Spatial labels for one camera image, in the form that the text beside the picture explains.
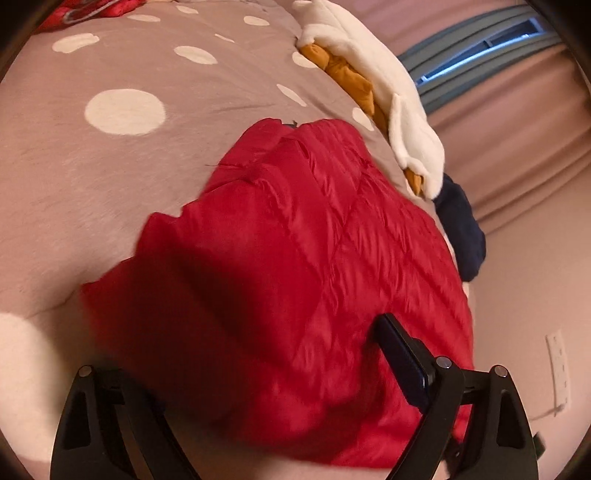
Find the wall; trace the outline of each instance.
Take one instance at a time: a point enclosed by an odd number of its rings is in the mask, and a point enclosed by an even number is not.
[[[554,406],[545,335],[562,329],[570,409],[533,421],[547,451],[541,480],[553,480],[591,423],[591,168],[488,236],[476,296],[478,369],[506,365],[530,418]]]

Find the navy blue cloth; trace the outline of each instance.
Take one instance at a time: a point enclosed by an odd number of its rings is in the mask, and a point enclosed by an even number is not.
[[[486,238],[472,214],[462,187],[443,174],[443,187],[433,201],[435,211],[456,253],[462,281],[472,281],[486,258]]]

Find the screw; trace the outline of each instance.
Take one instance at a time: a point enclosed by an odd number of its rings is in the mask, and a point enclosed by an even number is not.
[[[92,373],[92,367],[90,365],[85,365],[80,367],[78,370],[78,376],[80,377],[88,377]]]
[[[499,377],[503,377],[503,378],[505,378],[507,375],[509,375],[509,371],[505,367],[503,367],[502,365],[497,365],[495,367],[495,373],[497,375],[499,375]]]
[[[438,356],[436,362],[441,368],[450,368],[452,365],[452,361],[446,356]]]

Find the pink wall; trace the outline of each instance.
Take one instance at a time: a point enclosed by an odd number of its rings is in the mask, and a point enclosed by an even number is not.
[[[395,54],[463,20],[519,0],[336,0]]]
[[[569,410],[532,422],[553,480],[591,423],[591,167],[487,237],[476,297],[475,361],[506,365],[530,417],[554,406],[545,335],[562,329],[570,370]]]

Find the white fleece blanket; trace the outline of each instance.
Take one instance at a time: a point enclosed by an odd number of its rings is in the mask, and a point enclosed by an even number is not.
[[[296,0],[292,8],[303,30],[297,47],[316,43],[372,82],[375,101],[389,119],[389,142],[398,164],[423,176],[425,197],[435,198],[443,184],[444,149],[402,63],[343,7],[328,0]]]

